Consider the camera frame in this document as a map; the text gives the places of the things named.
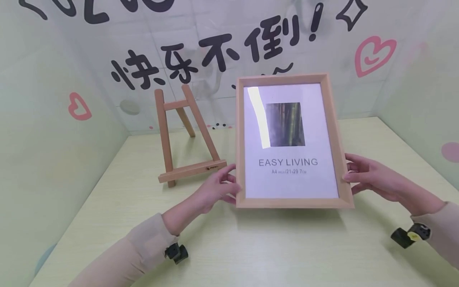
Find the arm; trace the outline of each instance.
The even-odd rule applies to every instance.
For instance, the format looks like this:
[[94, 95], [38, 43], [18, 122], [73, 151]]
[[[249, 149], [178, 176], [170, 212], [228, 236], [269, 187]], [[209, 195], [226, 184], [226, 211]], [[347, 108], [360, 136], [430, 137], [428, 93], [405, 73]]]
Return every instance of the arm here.
[[415, 223], [429, 227], [426, 241], [452, 266], [459, 269], [459, 206], [444, 202], [435, 194], [413, 183], [383, 164], [361, 156], [346, 154], [347, 182], [357, 182], [353, 194], [373, 190], [383, 198], [399, 202]]
[[69, 287], [131, 286], [165, 260], [166, 249], [196, 217], [209, 212], [218, 200], [235, 203], [232, 196], [240, 187], [229, 174], [233, 169], [234, 164], [210, 175], [190, 197], [134, 227], [81, 271]]

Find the pink circle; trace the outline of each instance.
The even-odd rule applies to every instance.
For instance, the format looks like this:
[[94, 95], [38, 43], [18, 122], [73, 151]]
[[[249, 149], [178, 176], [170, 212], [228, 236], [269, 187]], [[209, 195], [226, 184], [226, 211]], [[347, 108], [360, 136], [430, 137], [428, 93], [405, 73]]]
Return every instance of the pink circle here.
[[452, 162], [459, 163], [459, 142], [448, 142], [442, 146], [443, 157]]

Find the beige sleeve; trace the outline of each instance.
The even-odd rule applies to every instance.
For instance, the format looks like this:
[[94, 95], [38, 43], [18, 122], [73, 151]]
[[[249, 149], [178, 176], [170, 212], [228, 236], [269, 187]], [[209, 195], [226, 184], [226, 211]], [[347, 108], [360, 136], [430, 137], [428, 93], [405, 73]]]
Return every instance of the beige sleeve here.
[[69, 287], [128, 287], [164, 260], [166, 248], [177, 242], [156, 214], [134, 227], [91, 262]]
[[426, 241], [452, 266], [459, 269], [459, 206], [447, 202], [435, 214], [412, 216], [411, 219], [430, 228], [431, 236]]

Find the woman's right hand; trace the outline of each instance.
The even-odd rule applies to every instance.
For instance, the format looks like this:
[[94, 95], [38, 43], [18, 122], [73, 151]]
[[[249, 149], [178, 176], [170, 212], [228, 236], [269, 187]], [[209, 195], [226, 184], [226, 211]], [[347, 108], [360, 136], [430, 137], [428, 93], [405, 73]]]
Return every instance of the woman's right hand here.
[[348, 173], [343, 179], [349, 183], [358, 183], [352, 187], [352, 194], [372, 190], [383, 198], [399, 202], [400, 193], [409, 180], [387, 166], [356, 154], [346, 153]]

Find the easel leg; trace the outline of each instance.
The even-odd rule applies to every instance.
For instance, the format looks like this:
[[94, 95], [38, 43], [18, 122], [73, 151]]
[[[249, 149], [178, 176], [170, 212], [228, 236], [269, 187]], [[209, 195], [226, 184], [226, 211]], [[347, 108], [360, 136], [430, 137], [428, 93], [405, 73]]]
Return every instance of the easel leg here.
[[178, 109], [175, 109], [177, 113], [179, 114], [180, 119], [182, 120], [183, 125], [185, 126], [186, 130], [188, 131], [188, 134], [190, 137], [195, 137], [195, 131], [193, 130], [193, 127], [191, 126], [190, 120], [188, 119], [185, 110], [182, 107], [179, 107]]
[[213, 144], [212, 138], [210, 137], [209, 131], [207, 130], [206, 123], [204, 122], [204, 119], [202, 118], [201, 112], [199, 112], [198, 105], [196, 104], [196, 100], [193, 96], [193, 92], [191, 92], [190, 86], [187, 84], [182, 85], [182, 91], [185, 94], [185, 98], [188, 101], [188, 104], [190, 105], [191, 112], [195, 116], [195, 120], [198, 124], [199, 130], [202, 133], [202, 137], [204, 138], [204, 141], [206, 142], [207, 148], [210, 151], [210, 155], [212, 156], [212, 159], [214, 161], [220, 160], [220, 157], [218, 156], [218, 152], [215, 149], [215, 145]]
[[[155, 90], [156, 111], [158, 113], [159, 132], [161, 134], [162, 153], [164, 156], [164, 165], [166, 172], [173, 170], [171, 143], [169, 139], [168, 119], [166, 117], [166, 110], [164, 109], [164, 94], [162, 90]], [[175, 186], [175, 181], [168, 181], [169, 187]]]

